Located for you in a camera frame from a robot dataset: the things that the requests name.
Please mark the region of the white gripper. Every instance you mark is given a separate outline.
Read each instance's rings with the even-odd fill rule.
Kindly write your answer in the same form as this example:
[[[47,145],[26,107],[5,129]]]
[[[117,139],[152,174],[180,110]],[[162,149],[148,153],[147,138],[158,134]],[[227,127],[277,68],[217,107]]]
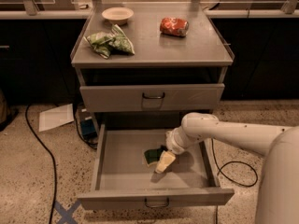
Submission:
[[[163,151],[156,165],[155,172],[163,173],[176,159],[176,155],[180,155],[186,151],[189,145],[188,137],[181,128],[175,128],[166,133],[166,147],[169,151]]]

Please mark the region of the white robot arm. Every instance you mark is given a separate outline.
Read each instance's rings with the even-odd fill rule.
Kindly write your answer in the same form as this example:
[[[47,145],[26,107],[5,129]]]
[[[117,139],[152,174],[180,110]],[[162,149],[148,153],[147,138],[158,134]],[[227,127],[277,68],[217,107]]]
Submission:
[[[190,146],[206,139],[264,156],[255,224],[299,224],[299,127],[221,121],[211,114],[189,113],[166,134],[167,150],[158,174]]]

